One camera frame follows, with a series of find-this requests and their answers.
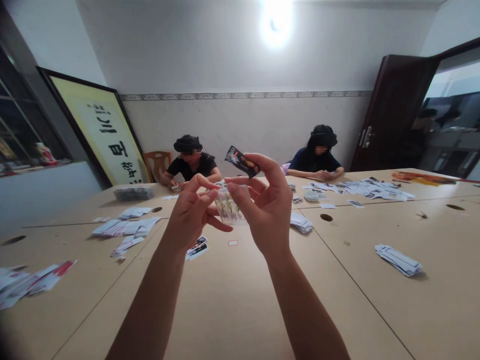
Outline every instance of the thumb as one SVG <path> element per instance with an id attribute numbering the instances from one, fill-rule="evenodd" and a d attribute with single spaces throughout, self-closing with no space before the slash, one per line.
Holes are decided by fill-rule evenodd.
<path id="1" fill-rule="evenodd" d="M 250 199 L 248 191 L 233 182 L 228 183 L 226 188 L 249 224 L 261 215 L 261 210 Z"/>
<path id="2" fill-rule="evenodd" d="M 209 192 L 200 196 L 191 208 L 191 212 L 193 213 L 193 215 L 201 218 L 204 215 L 204 213 L 207 211 L 207 208 L 209 207 L 209 205 L 217 197 L 217 193 L 218 193 L 217 190 L 212 189 Z"/>

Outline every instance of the window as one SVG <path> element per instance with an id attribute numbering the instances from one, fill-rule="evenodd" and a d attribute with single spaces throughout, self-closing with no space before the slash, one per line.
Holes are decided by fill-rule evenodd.
<path id="1" fill-rule="evenodd" d="M 0 48 L 0 170 L 41 165 L 37 143 L 49 147 L 57 160 L 69 157 L 11 59 Z"/>

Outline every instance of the wooden chair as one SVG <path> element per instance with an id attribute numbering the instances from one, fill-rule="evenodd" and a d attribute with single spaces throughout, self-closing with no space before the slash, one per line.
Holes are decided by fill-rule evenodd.
<path id="1" fill-rule="evenodd" d="M 150 166 L 150 161 L 153 160 L 153 170 Z M 148 170 L 148 177 L 150 178 L 151 183 L 155 183 L 155 178 L 160 181 L 160 176 L 162 173 L 167 171 L 168 166 L 172 163 L 172 153 L 169 151 L 152 151 L 145 152 L 143 154 L 143 161 Z"/>

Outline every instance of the decorative wall border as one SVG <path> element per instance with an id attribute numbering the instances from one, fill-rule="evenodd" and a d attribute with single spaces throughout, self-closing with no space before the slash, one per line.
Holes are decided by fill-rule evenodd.
<path id="1" fill-rule="evenodd" d="M 357 98 L 369 97 L 372 91 L 290 91 L 290 92 L 202 92 L 120 95 L 122 101 L 278 99 L 278 98 Z"/>

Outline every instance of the table surface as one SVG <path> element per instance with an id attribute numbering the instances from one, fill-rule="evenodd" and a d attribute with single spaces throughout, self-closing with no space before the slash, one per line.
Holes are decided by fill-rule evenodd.
<path id="1" fill-rule="evenodd" d="M 371 176 L 392 182 L 394 170 L 346 173 L 336 182 Z M 406 171 L 427 173 L 416 169 Z M 287 176 L 303 197 L 311 179 Z M 167 220 L 127 251 L 110 258 L 122 238 L 99 241 L 96 217 L 116 218 L 130 207 L 162 207 L 141 219 L 170 216 L 176 200 L 159 184 L 147 201 L 118 202 L 106 190 L 67 213 L 4 238 L 0 266 L 29 265 L 31 272 L 66 260 L 80 261 L 52 291 L 20 300 L 3 312 L 29 359 L 103 359 L 140 285 Z M 326 192 L 338 209 L 292 204 L 313 223 L 290 230 L 292 252 L 337 325 L 352 359 L 476 359 L 480 353 L 480 188 L 470 183 L 402 184 L 408 202 Z M 356 209 L 347 200 L 365 205 Z M 446 205 L 456 205 L 455 210 Z M 428 219 L 415 213 L 424 212 Z M 332 222 L 320 218 L 329 214 Z M 206 227 L 209 250 L 185 264 L 166 359 L 292 359 L 268 269 L 249 228 L 230 234 Z M 238 240 L 237 246 L 228 241 Z M 407 278 L 382 260 L 374 245 L 387 244 L 418 260 L 425 274 Z"/>
<path id="2" fill-rule="evenodd" d="M 24 228 L 0 240 L 3 244 L 26 236 L 1 247 L 3 268 L 27 265 L 24 271 L 33 274 L 53 264 L 79 260 L 51 291 L 24 297 L 2 311 L 25 359 L 52 359 L 166 223 L 166 219 L 157 222 L 144 241 L 127 250 L 121 263 L 110 254 L 123 237 L 91 237 L 97 224 Z"/>
<path id="3" fill-rule="evenodd" d="M 468 210 L 446 206 L 452 203 Z M 415 359 L 478 358 L 478 198 L 301 212 Z M 428 218 L 416 215 L 421 212 Z M 403 276 L 377 255 L 378 244 L 417 260 L 424 273 Z"/>
<path id="4" fill-rule="evenodd" d="M 209 249 L 185 264 L 165 359 L 293 359 L 250 229 L 237 226 L 225 234 L 206 227 L 203 234 Z M 238 245 L 228 246 L 229 240 Z M 55 360 L 104 359 L 159 241 L 156 236 L 144 247 Z M 352 359 L 411 359 L 315 232 L 291 229 L 290 246 Z"/>

